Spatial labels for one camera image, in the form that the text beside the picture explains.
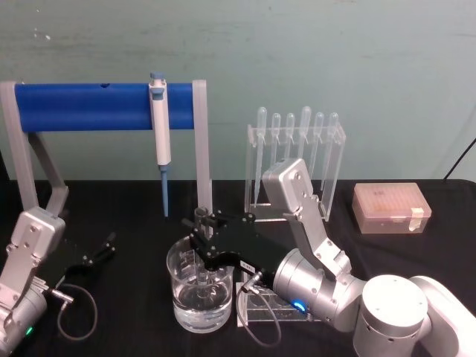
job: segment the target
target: wall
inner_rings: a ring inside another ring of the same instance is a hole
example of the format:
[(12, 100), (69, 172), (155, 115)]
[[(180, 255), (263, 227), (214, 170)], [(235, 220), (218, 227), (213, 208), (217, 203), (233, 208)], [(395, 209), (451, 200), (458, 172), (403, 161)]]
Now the wall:
[[(259, 106), (305, 105), (339, 113), (342, 178), (438, 178), (476, 136), (475, 14), (472, 0), (4, 0), (0, 80), (205, 78), (215, 179), (244, 177)], [(158, 177), (151, 132), (47, 138), (67, 179)], [(193, 133), (172, 140), (171, 178), (193, 178)], [(0, 149), (12, 175), (3, 123)], [(475, 180), (475, 160), (454, 177)]]

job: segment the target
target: power cord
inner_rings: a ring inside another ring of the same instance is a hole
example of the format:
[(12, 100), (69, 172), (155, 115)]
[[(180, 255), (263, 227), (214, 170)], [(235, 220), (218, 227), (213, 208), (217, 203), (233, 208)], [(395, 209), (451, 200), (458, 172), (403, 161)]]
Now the power cord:
[(86, 340), (89, 336), (91, 336), (93, 334), (93, 332), (96, 330), (96, 327), (97, 327), (97, 305), (96, 305), (96, 301), (94, 301), (94, 298), (92, 297), (91, 293), (88, 292), (86, 289), (84, 289), (82, 286), (78, 286), (78, 285), (74, 285), (74, 284), (67, 284), (67, 283), (63, 283), (63, 284), (61, 284), (61, 286), (64, 286), (66, 288), (76, 289), (76, 290), (79, 290), (79, 291), (83, 292), (84, 294), (86, 294), (86, 296), (89, 298), (89, 300), (91, 301), (91, 304), (92, 304), (92, 309), (94, 311), (94, 320), (93, 320), (91, 329), (85, 335), (79, 336), (79, 337), (69, 335), (61, 327), (61, 317), (62, 317), (63, 312), (66, 310), (66, 307), (68, 306), (67, 303), (64, 303), (61, 306), (61, 310), (59, 311), (58, 319), (57, 319), (57, 326), (58, 326), (59, 333), (61, 333), (61, 335), (64, 338), (67, 338), (70, 341), (75, 341), (76, 342), (76, 341)]
[[(243, 284), (241, 288), (239, 289), (237, 293), (237, 301), (236, 301), (236, 306), (237, 306), (237, 315), (239, 318), (239, 321), (245, 327), (246, 332), (253, 338), (253, 340), (259, 344), (261, 347), (267, 347), (267, 348), (272, 348), (276, 347), (280, 342), (282, 338), (281, 334), (281, 326), (280, 322), (277, 320), (276, 314), (274, 313), (273, 309), (269, 306), (269, 302), (266, 301), (266, 299), (259, 293), (258, 289), (254, 287), (254, 284), (262, 277), (261, 273), (256, 273), (248, 282)], [(274, 324), (276, 325), (276, 332), (277, 332), (277, 339), (275, 342), (272, 342), (270, 344), (261, 341), (248, 327), (248, 325), (245, 323), (245, 320), (243, 319), (243, 316), (241, 315), (241, 312), (239, 311), (239, 297), (243, 292), (252, 292), (255, 294), (257, 297), (259, 297), (263, 303), (266, 305), (266, 308), (268, 309), (269, 313), (273, 317)]]
[(466, 150), (463, 151), (463, 153), (461, 154), (461, 156), (456, 160), (456, 162), (454, 163), (453, 167), (448, 171), (448, 173), (445, 175), (445, 177), (443, 178), (443, 181), (446, 181), (446, 179), (453, 173), (454, 169), (456, 169), (456, 166), (458, 166), (458, 164), (460, 163), (461, 160), (463, 160), (463, 158), (465, 157), (465, 155), (468, 153), (468, 151), (476, 144), (476, 138), (470, 143), (470, 145), (468, 145), (468, 147), (466, 148)]

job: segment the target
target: box lid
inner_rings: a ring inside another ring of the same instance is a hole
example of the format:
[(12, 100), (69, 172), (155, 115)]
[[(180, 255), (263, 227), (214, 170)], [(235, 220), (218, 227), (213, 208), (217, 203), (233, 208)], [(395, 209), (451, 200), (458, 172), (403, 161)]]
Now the box lid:
[(431, 216), (430, 206), (414, 182), (356, 184), (354, 194), (367, 219)]

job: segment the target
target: plastic dropper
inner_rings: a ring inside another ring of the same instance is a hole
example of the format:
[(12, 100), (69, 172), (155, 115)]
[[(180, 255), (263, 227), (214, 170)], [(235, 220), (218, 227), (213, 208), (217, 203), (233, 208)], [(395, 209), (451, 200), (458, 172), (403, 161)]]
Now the plastic dropper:
[(258, 109), (258, 119), (257, 119), (257, 140), (258, 140), (258, 150), (256, 157), (256, 176), (254, 178), (254, 205), (258, 203), (258, 195), (260, 194), (260, 183), (261, 183), (261, 166), (263, 163), (263, 145), (265, 143), (265, 134), (266, 134), (266, 115), (268, 112), (265, 107)]
[(271, 122), (271, 163), (269, 166), (272, 166), (276, 162), (276, 151), (278, 136), (280, 134), (281, 126), (281, 115), (278, 113), (273, 114), (273, 119)]
[(309, 129), (309, 122), (311, 121), (311, 109), (305, 106), (300, 113), (299, 123), (299, 151), (298, 158), (303, 157), (304, 143), (306, 142), (307, 130)]
[(284, 158), (289, 158), (291, 154), (292, 133), (295, 130), (295, 115), (289, 113), (286, 117), (286, 148), (284, 149)]
[(329, 160), (330, 160), (330, 147), (332, 146), (333, 137), (335, 134), (335, 128), (339, 122), (339, 116), (337, 113), (331, 113), (329, 116), (329, 123), (327, 124), (327, 150), (326, 156), (324, 157), (324, 172), (321, 180), (321, 191), (324, 190), (324, 184), (326, 182), (327, 170), (329, 169)]
[(315, 115), (314, 119), (314, 128), (312, 130), (313, 142), (312, 142), (312, 151), (311, 151), (311, 160), (309, 162), (309, 176), (312, 179), (312, 174), (314, 173), (315, 158), (318, 154), (319, 140), (322, 131), (322, 125), (324, 123), (324, 114), (321, 112)]

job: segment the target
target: glass of water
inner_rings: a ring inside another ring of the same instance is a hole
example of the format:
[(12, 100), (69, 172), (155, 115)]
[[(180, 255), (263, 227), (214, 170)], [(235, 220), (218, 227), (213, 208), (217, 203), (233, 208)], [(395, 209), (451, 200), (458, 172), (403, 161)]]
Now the glass of water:
[(178, 323), (195, 333), (213, 332), (223, 326), (231, 313), (233, 268), (205, 269), (188, 237), (169, 250), (167, 268)]

